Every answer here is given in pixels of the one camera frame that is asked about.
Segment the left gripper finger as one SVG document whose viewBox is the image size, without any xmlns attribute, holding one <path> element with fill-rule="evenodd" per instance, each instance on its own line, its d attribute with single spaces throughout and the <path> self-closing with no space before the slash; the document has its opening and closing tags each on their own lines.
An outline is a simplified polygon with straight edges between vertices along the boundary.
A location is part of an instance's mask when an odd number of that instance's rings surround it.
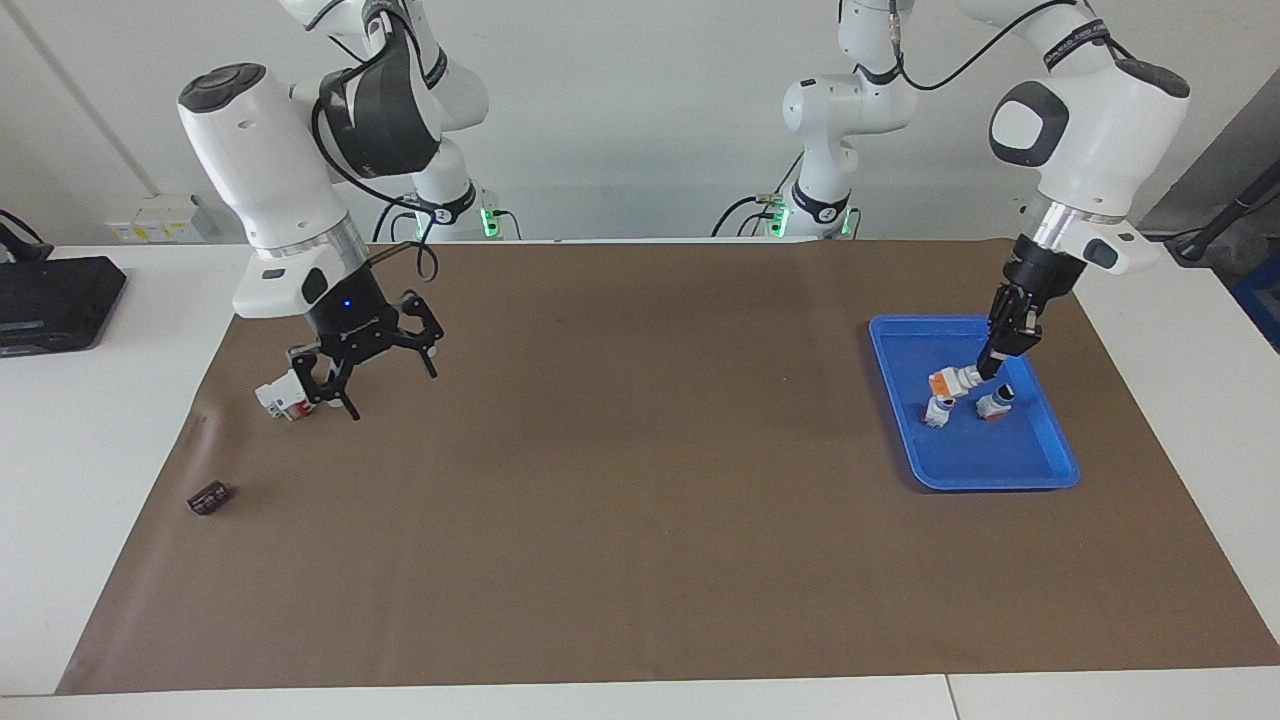
<svg viewBox="0 0 1280 720">
<path fill-rule="evenodd" d="M 1004 359 L 1009 355 L 1002 346 L 1006 343 L 1014 311 L 1018 309 L 1018 290 L 1000 287 L 987 316 L 988 334 L 975 361 L 975 369 L 983 380 L 991 380 L 998 373 Z"/>
<path fill-rule="evenodd" d="M 1007 319 L 1007 355 L 1018 357 L 1042 340 L 1041 306 L 1033 299 L 1015 299 Z"/>
</svg>

